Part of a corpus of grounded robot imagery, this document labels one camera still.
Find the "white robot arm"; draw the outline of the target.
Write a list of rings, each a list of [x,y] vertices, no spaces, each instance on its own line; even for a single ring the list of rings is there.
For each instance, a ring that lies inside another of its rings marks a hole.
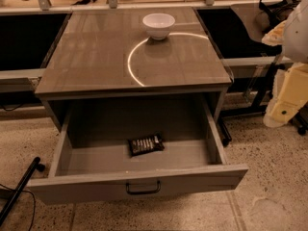
[[[285,21],[263,36],[262,43],[281,45],[282,55],[294,62],[275,74],[272,99],[263,118],[266,126],[280,127],[308,102],[308,0],[301,0]]]

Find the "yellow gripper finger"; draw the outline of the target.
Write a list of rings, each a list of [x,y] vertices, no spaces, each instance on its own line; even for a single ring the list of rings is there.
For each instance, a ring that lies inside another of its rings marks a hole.
[[[269,128],[287,124],[308,102],[308,64],[295,63],[279,69],[274,77],[272,99],[263,118]]]
[[[282,45],[284,42],[284,29],[286,20],[279,23],[262,38],[262,43],[269,46]]]

